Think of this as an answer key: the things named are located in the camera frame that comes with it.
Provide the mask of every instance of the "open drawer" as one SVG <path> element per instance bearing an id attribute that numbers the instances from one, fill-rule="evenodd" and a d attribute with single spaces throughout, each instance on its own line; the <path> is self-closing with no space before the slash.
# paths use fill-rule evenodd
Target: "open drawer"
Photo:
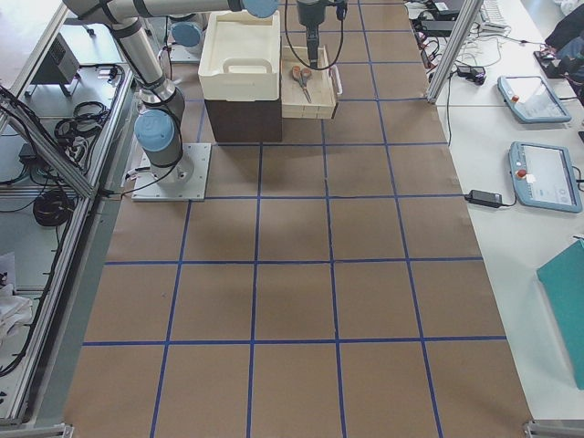
<path id="1" fill-rule="evenodd" d="M 294 47 L 296 53 L 306 61 L 307 49 Z M 329 64 L 327 50 L 318 49 L 318 66 Z M 311 103 L 308 102 L 300 85 L 292 78 L 292 67 L 303 66 L 298 62 L 288 46 L 282 46 L 282 117 L 285 119 L 332 119 L 342 94 L 339 71 L 334 66 L 327 70 L 312 70 L 307 83 Z"/>

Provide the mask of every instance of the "tablet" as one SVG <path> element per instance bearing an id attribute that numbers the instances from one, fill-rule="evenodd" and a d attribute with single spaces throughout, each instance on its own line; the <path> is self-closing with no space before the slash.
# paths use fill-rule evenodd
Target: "tablet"
<path id="1" fill-rule="evenodd" d="M 572 120 L 556 93 L 540 76 L 502 76 L 497 86 L 505 103 L 522 123 Z"/>
<path id="2" fill-rule="evenodd" d="M 568 149 L 515 141 L 509 151 L 509 164 L 517 199 L 523 205 L 582 211 Z"/>

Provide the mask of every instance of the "white storage bin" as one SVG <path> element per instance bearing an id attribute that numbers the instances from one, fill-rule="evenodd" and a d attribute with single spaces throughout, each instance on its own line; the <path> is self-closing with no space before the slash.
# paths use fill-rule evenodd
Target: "white storage bin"
<path id="1" fill-rule="evenodd" d="M 296 53 L 306 61 L 306 47 L 294 47 Z M 327 50 L 318 48 L 318 66 L 329 64 Z M 308 103 L 304 91 L 292 78 L 292 67 L 303 68 L 288 46 L 282 47 L 282 117 L 285 119 L 332 119 L 339 105 L 342 94 L 339 71 L 337 67 L 327 70 L 312 70 L 307 89 L 311 103 Z"/>
<path id="2" fill-rule="evenodd" d="M 279 98 L 280 16 L 256 18 L 246 11 L 213 12 L 199 79 L 208 100 Z"/>

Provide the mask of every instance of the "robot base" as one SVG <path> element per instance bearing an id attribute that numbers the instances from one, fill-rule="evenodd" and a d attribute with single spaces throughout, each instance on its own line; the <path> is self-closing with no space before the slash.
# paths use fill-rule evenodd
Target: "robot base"
<path id="1" fill-rule="evenodd" d="M 184 153 L 188 155 L 194 164 L 194 171 L 191 178 L 180 184 L 158 184 L 134 192 L 131 196 L 134 201 L 202 201 L 207 185 L 207 174 L 209 172 L 209 161 L 211 158 L 210 143 L 185 143 Z M 146 154 L 142 156 L 140 166 L 150 166 L 150 161 Z M 142 187 L 154 182 L 154 177 L 150 172 L 139 173 L 136 178 L 135 187 Z"/>

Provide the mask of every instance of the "container handle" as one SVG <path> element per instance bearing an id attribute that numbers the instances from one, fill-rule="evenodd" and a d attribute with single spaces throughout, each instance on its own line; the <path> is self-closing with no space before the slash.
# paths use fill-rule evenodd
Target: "container handle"
<path id="1" fill-rule="evenodd" d="M 266 73 L 272 73 L 272 64 L 267 59 L 262 59 L 260 57 L 229 57 L 223 62 L 223 72 L 229 73 L 230 67 L 263 67 L 266 69 Z"/>
<path id="2" fill-rule="evenodd" d="M 332 82 L 335 88 L 337 89 L 337 96 L 342 96 L 343 84 L 341 84 L 340 82 L 339 68 L 337 66 L 332 66 L 331 68 L 328 69 L 328 71 L 330 72 L 332 76 Z"/>

